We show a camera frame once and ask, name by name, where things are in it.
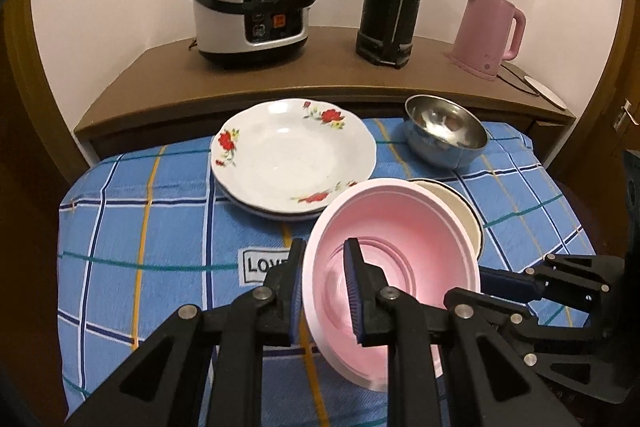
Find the stainless steel bowl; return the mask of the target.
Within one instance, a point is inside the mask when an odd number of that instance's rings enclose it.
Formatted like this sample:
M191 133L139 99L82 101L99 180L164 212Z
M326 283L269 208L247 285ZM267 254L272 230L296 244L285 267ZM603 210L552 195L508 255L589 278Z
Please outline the stainless steel bowl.
M416 94L405 101L404 131L408 147L434 167L469 167L482 155L488 132L461 105L436 95Z

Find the cream enamel bowl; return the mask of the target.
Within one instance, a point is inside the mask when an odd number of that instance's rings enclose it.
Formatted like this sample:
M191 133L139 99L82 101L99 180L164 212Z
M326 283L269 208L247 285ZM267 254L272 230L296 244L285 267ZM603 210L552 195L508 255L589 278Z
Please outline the cream enamel bowl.
M410 179L410 182L422 186L425 190L440 198L449 207L462 223L466 233L468 233L476 259L480 259L485 239L483 223L475 207L457 190L446 183L426 178L414 178Z

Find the brown wooden cabinet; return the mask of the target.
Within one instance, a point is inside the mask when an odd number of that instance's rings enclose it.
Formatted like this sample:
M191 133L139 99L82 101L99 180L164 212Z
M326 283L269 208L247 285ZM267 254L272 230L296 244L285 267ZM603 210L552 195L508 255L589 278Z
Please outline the brown wooden cabinet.
M481 120L504 121L530 136L546 158L574 124L518 76L484 80L452 64L446 42L415 38L402 69L375 66L355 52L352 28L314 27L291 60L265 67L220 68L188 40L143 52L96 99L75 128L101 158L211 135L233 114L279 98L331 102L361 118L404 116L414 94L434 94Z

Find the white black rice cooker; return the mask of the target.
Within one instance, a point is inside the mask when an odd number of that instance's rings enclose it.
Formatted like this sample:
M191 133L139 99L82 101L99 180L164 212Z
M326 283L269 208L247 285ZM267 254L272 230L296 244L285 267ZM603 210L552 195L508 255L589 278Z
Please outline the white black rice cooker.
M298 52L317 0L190 0L194 44L219 65L268 63Z

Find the blue patterned white plate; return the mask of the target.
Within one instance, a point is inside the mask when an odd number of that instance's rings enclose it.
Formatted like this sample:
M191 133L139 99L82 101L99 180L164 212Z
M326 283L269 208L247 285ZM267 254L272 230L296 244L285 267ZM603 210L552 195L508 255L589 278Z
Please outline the blue patterned white plate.
M323 209L314 210L314 211L304 211L304 212L277 212L271 210L265 210L259 207L246 205L244 202L241 202L239 199L233 197L226 188L222 186L222 184L218 181L215 181L216 189L224 195L229 202L232 202L233 205L238 206L239 208L251 213L252 215L259 216L269 220L278 220L278 221L288 221L288 222L300 222L300 221L308 221L312 219L317 219Z

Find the red flower white plate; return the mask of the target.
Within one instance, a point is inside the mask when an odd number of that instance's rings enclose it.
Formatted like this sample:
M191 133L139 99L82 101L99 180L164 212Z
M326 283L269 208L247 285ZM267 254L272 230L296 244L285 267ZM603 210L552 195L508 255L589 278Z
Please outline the red flower white plate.
M284 98L229 118L210 142L210 165L216 181L246 205L314 211L370 178L376 142L346 109Z

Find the blue checked tablecloth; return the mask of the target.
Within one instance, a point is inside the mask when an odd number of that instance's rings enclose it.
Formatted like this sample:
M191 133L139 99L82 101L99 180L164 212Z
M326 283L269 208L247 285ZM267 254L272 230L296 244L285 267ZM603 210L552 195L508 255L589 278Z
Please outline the blue checked tablecloth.
M489 143L463 171L435 170L406 144L399 119L371 119L375 174L431 178L475 206L480 264L521 272L548 254L593 248L529 137L487 125ZM259 284L311 223L276 222L229 202L209 167L209 139L101 161L58 215L58 338L67 404L76 410L175 309L228 305Z

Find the pink plastic bowl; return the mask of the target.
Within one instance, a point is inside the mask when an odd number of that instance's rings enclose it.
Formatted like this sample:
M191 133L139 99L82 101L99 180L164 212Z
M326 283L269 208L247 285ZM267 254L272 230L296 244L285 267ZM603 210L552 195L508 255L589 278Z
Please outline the pink plastic bowl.
M372 179L349 188L322 211L303 260L302 299L311 337L323 358L351 383L387 388L387 351L363 348L352 330L343 263L346 239L388 285L419 303L442 307L451 288L480 290L468 233L436 195L410 181Z

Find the pink electric kettle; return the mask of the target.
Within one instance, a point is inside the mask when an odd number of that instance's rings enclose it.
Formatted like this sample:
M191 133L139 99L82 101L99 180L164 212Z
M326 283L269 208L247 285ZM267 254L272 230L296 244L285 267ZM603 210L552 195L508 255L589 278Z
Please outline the pink electric kettle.
M448 60L484 80L494 80L503 61L518 56L526 16L508 0L466 0Z

